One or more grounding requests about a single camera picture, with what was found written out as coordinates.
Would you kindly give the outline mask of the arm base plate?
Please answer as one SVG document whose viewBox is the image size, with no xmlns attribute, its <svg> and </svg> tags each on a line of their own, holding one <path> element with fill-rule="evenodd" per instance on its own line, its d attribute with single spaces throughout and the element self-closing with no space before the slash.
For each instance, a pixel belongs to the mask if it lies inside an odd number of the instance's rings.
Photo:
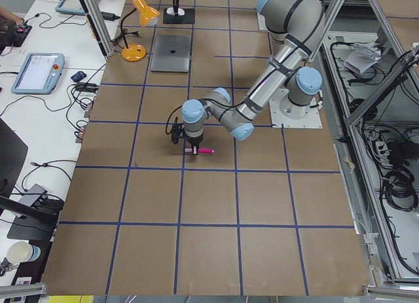
<svg viewBox="0 0 419 303">
<path fill-rule="evenodd" d="M 258 22 L 259 31 L 263 31 L 267 33 L 270 32 L 266 26 L 265 17 L 259 13 L 257 13 L 257 22 Z"/>
<path fill-rule="evenodd" d="M 277 89 L 269 100 L 270 118 L 273 128 L 322 129 L 316 98 L 309 105 L 299 107 L 289 101 L 289 90 Z"/>
</svg>

